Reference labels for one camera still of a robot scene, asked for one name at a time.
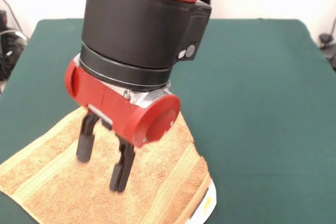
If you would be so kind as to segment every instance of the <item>orange towel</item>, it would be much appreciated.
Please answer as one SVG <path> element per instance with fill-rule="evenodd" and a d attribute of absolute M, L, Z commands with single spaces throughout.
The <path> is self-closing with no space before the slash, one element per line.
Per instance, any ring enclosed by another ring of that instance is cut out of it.
<path fill-rule="evenodd" d="M 100 123 L 91 161 L 76 160 L 79 108 L 0 166 L 0 190 L 39 223 L 185 223 L 212 182 L 179 115 L 159 142 L 136 149 L 126 190 L 110 192 L 119 141 Z"/>

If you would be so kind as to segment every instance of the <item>white tag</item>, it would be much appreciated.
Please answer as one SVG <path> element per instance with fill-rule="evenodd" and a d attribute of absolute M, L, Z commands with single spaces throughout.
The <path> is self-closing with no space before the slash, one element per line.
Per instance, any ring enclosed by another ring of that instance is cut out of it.
<path fill-rule="evenodd" d="M 203 224 L 214 211 L 216 204 L 216 187 L 214 182 L 211 182 L 202 202 L 186 224 Z"/>

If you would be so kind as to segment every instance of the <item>black cylindrical housing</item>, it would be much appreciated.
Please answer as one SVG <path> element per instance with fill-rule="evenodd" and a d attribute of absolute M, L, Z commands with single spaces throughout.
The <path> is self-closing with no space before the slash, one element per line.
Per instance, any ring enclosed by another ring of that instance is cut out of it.
<path fill-rule="evenodd" d="M 177 61 L 195 57 L 210 13 L 210 6 L 198 2 L 87 0 L 81 61 L 103 81 L 157 89 L 168 82 Z M 190 45 L 193 55 L 178 58 Z"/>

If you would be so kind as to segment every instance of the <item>black bracket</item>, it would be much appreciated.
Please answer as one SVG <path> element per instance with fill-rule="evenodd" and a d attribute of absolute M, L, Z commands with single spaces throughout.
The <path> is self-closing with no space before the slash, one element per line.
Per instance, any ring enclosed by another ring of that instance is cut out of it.
<path fill-rule="evenodd" d="M 93 113 L 87 113 L 82 120 L 76 155 L 77 159 L 83 163 L 89 162 L 91 159 L 95 139 L 93 129 L 98 120 L 99 117 Z M 112 129 L 112 125 L 104 121 L 103 126 L 109 130 Z M 120 193 L 126 188 L 133 166 L 135 152 L 134 145 L 119 136 L 117 137 L 119 139 L 119 151 L 121 152 L 121 155 L 119 162 L 115 164 L 113 169 L 110 190 Z"/>
<path fill-rule="evenodd" d="M 93 128 L 98 120 L 99 117 L 93 113 L 87 113 L 82 120 L 76 155 L 77 159 L 83 163 L 91 159 L 95 139 Z"/>
<path fill-rule="evenodd" d="M 128 178 L 131 173 L 135 152 L 134 145 L 128 143 L 125 139 L 117 136 L 119 139 L 119 150 L 121 152 L 120 160 L 117 164 L 115 164 L 111 182 L 110 182 L 110 190 L 123 192 L 126 188 L 126 184 Z"/>

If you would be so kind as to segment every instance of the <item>green table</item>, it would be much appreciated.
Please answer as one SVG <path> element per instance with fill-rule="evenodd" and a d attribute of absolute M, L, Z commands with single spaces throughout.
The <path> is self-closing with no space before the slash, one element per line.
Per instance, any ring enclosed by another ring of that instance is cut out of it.
<path fill-rule="evenodd" d="M 82 20 L 43 20 L 0 98 L 0 163 L 77 105 L 64 72 Z M 336 77 L 296 20 L 211 20 L 172 91 L 209 165 L 208 223 L 336 221 Z M 0 223 L 35 223 L 0 195 Z"/>

